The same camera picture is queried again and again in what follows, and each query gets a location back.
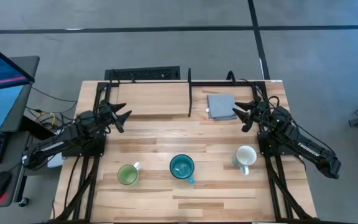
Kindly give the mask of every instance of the concrete floor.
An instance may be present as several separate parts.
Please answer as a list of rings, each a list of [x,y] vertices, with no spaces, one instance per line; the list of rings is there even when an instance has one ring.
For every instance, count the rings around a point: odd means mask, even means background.
[[[255,8],[261,26],[358,25],[356,0],[257,0]],[[0,0],[0,29],[251,24],[247,1],[240,0]],[[358,30],[261,34],[271,79],[283,80],[293,117],[342,162],[339,180],[308,164],[318,216],[358,223],[358,128],[347,123],[358,109]],[[191,67],[194,79],[221,79],[228,70],[237,78],[262,78],[252,31],[0,34],[0,51],[39,55],[35,87],[69,100],[77,99],[83,80],[100,80],[109,68],[179,65],[182,71]],[[34,91],[27,105],[50,111],[71,106]],[[0,208],[0,223],[47,220],[58,171],[31,177],[25,194],[32,203]]]

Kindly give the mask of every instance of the wooden tabletop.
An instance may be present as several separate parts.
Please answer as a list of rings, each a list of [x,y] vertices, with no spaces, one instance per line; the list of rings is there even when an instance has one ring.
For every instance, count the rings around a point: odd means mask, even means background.
[[[82,84],[76,114],[92,110],[97,81]],[[266,81],[268,96],[280,98],[288,109],[282,82]],[[110,103],[117,101],[119,88],[113,88]],[[251,222],[274,221],[272,199],[264,158],[259,154],[254,125],[241,132],[239,119],[208,119],[207,95],[234,94],[236,101],[252,101],[249,87],[193,87],[191,117],[133,117],[125,123],[125,133],[114,128],[108,134],[104,156],[99,163],[92,222]],[[241,145],[252,146],[258,159],[244,176],[231,163]],[[186,154],[195,162],[195,184],[174,178],[169,162],[177,154]],[[303,164],[293,156],[282,156],[289,191],[307,213],[316,216]],[[55,197],[56,213],[63,210],[68,178],[75,158],[65,160]],[[125,164],[140,162],[139,181],[122,185],[117,171]],[[82,159],[70,186],[74,196]],[[285,216],[282,194],[278,190],[281,214]],[[85,202],[80,217],[85,215]]]

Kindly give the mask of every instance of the green mug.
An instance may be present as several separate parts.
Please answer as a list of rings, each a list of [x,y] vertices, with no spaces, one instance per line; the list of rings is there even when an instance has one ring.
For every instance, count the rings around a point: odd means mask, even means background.
[[[140,164],[124,165],[118,170],[118,181],[124,185],[131,185],[137,182],[139,178]]]

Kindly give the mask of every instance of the teal mug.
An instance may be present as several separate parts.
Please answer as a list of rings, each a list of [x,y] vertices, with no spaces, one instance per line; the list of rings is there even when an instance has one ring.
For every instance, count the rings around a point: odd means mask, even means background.
[[[178,179],[188,179],[189,183],[194,184],[194,178],[191,176],[194,172],[193,160],[184,154],[175,156],[169,164],[171,174]]]

